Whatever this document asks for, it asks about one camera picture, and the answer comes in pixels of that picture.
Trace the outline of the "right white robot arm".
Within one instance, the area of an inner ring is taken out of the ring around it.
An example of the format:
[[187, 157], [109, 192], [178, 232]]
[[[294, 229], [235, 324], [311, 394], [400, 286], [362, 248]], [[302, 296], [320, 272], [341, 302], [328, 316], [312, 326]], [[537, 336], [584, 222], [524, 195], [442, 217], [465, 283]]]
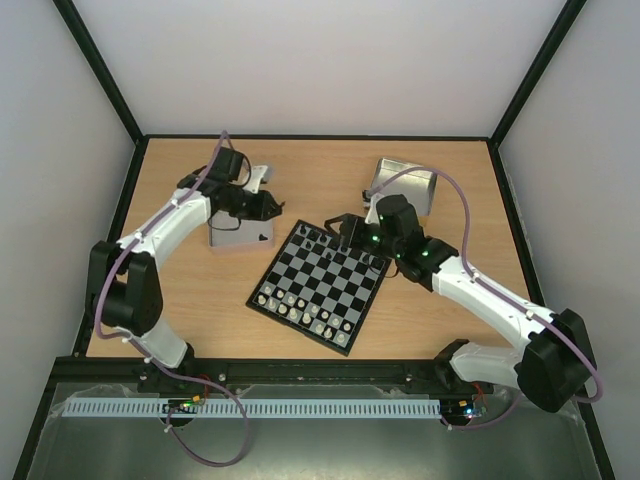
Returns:
[[501, 385], [555, 413], [579, 400], [585, 383], [597, 378], [580, 315], [570, 309], [556, 313], [482, 274], [456, 248], [425, 234], [404, 196], [383, 196], [366, 216], [345, 213], [324, 226], [342, 248], [394, 261], [407, 280], [454, 301], [507, 340], [506, 348], [470, 341], [453, 348], [436, 367], [443, 389], [455, 392], [471, 382]]

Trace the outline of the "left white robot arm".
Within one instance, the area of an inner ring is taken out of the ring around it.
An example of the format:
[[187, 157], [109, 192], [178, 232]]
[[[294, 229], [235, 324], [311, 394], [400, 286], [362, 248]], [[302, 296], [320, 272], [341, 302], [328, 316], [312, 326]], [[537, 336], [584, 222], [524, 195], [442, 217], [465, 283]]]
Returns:
[[198, 227], [223, 212], [240, 223], [267, 222], [283, 206], [264, 190], [272, 170], [249, 165], [232, 148], [218, 147], [205, 166], [183, 177], [163, 207], [131, 234], [96, 243], [89, 256], [85, 311], [100, 338], [140, 348], [148, 361], [168, 369], [185, 360], [188, 344], [163, 317], [159, 271], [173, 251]]

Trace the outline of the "silver tin with pieces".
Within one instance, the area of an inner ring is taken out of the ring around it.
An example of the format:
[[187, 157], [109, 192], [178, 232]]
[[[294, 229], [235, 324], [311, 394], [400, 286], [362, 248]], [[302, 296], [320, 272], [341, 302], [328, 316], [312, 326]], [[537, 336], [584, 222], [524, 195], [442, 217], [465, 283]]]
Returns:
[[209, 246], [216, 254], [269, 250], [275, 246], [272, 220], [239, 220], [225, 212], [208, 221]]

